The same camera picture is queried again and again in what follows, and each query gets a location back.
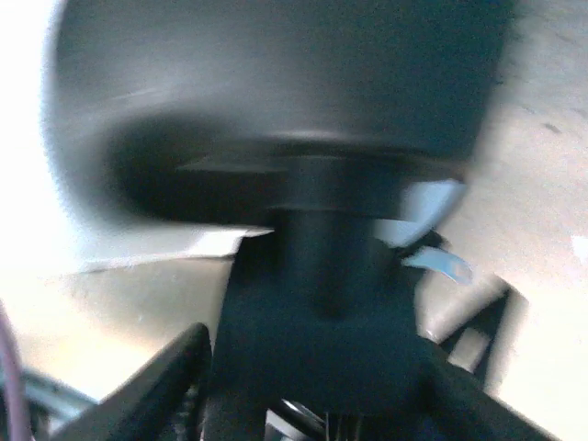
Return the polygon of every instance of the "concrete floor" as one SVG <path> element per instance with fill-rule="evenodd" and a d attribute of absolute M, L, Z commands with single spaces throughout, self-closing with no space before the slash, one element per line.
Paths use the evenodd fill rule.
<path fill-rule="evenodd" d="M 526 0 L 471 191 L 442 233 L 529 300 L 490 393 L 555 436 L 588 434 L 588 4 Z M 230 264 L 170 261 L 68 277 L 0 277 L 29 367 L 102 399 L 193 321 L 212 325 Z M 470 290 L 440 277 L 423 327 Z"/>

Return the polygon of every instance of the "white plastic piece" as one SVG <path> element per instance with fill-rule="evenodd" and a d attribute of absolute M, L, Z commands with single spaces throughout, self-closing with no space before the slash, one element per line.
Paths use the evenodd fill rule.
<path fill-rule="evenodd" d="M 438 248 L 424 247 L 417 254 L 402 261 L 405 266 L 425 268 L 445 274 L 460 285 L 469 285 L 473 279 L 471 266 L 454 254 Z"/>

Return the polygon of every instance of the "purple cable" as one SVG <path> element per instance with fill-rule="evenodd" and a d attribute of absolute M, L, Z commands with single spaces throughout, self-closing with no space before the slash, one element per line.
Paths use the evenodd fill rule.
<path fill-rule="evenodd" d="M 20 357 L 10 321 L 0 300 L 0 361 L 4 371 L 4 401 L 8 412 L 10 441 L 31 441 L 30 418 L 20 377 Z"/>

